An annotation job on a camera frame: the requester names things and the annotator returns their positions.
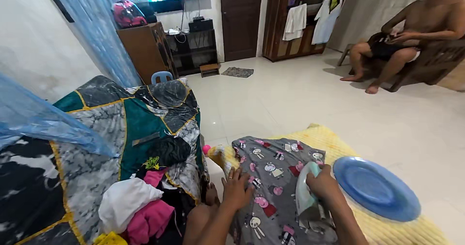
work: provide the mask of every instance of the blue curtain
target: blue curtain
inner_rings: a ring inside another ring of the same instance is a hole
[[[122,87],[142,85],[116,34],[112,5],[117,0],[60,0],[100,63]]]
[[[0,150],[21,136],[80,144],[117,157],[116,148],[78,120],[0,73]]]

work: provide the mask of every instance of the white cloth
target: white cloth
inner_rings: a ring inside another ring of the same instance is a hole
[[[307,4],[293,7],[287,14],[283,40],[293,40],[302,37],[307,26]]]
[[[139,178],[113,183],[103,193],[99,217],[103,231],[122,233],[134,214],[149,202],[161,198],[163,192]]]
[[[416,61],[418,59],[418,57],[420,57],[420,53],[421,53],[421,51],[417,51],[417,55],[415,55],[415,57],[411,61],[409,61],[409,63],[411,63],[413,61]]]
[[[330,5],[331,0],[323,1],[317,16],[315,16],[315,20],[318,20],[318,22],[311,40],[312,44],[327,43],[329,37],[331,37],[334,24],[336,24],[336,20],[341,13],[342,0],[339,0],[339,4],[332,11],[329,11]]]

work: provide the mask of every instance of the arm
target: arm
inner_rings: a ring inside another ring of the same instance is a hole
[[[242,169],[236,171],[231,168],[228,179],[221,179],[224,186],[223,202],[218,208],[216,216],[208,222],[202,231],[196,245],[218,245],[226,243],[229,226],[236,211],[249,204],[253,194],[253,186],[244,190],[249,174],[241,175]]]
[[[324,165],[317,177],[310,172],[306,183],[311,192],[322,199],[331,212],[340,244],[368,245],[346,198],[339,189],[338,182],[331,176],[331,166]]]
[[[392,28],[406,19],[410,8],[413,6],[415,2],[409,4],[407,7],[403,8],[396,16],[394,16],[390,21],[386,22],[385,25],[381,27],[381,31],[386,34],[392,33]]]
[[[394,39],[394,42],[405,40],[458,40],[465,35],[465,2],[461,2],[454,8],[447,20],[447,30],[419,33],[419,32],[404,32]]]

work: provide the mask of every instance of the hanging white shirt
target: hanging white shirt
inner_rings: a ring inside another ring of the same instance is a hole
[[[307,26],[307,4],[293,7],[287,14],[283,40],[293,40],[302,37]]]
[[[331,37],[334,24],[336,24],[336,20],[341,13],[342,0],[339,0],[339,4],[332,11],[329,10],[330,5],[331,0],[323,1],[317,16],[315,16],[315,20],[318,20],[318,22],[313,32],[312,44],[327,43],[329,37]]]

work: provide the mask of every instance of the knee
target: knee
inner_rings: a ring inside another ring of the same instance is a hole
[[[195,225],[205,225],[210,218],[210,208],[201,204],[191,210],[187,216],[187,221]]]
[[[352,46],[352,49],[350,49],[351,54],[362,54],[363,52],[366,52],[370,50],[370,46],[366,42],[359,42]]]
[[[417,51],[414,49],[401,49],[394,52],[394,54],[391,56],[391,59],[407,63],[411,61],[416,54]]]

